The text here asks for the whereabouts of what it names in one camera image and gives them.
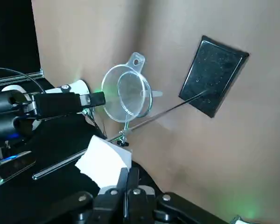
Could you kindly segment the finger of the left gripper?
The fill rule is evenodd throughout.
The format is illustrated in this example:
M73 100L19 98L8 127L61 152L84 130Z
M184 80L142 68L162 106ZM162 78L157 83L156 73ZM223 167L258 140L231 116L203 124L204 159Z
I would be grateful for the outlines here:
M62 116L104 104L105 94L102 91L85 95L73 92L34 95L36 116Z
M48 119L56 119L59 117L66 117L72 114L81 113L83 110L74 110L74 111L46 111L37 113L35 110L25 111L25 118L26 119L33 119L33 120L48 120Z

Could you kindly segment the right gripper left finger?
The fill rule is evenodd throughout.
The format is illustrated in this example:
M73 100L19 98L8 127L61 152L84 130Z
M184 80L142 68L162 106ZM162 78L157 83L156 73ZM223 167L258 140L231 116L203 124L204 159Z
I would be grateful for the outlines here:
M22 224L110 224L116 219L123 202L128 169L122 168L118 183L93 197L80 191L36 211L21 220Z

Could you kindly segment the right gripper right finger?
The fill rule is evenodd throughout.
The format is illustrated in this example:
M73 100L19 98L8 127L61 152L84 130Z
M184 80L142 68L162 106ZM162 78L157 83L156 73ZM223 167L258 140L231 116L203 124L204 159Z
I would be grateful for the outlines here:
M148 194L139 186L139 169L128 174L128 222L130 224L225 224L226 222L173 193Z

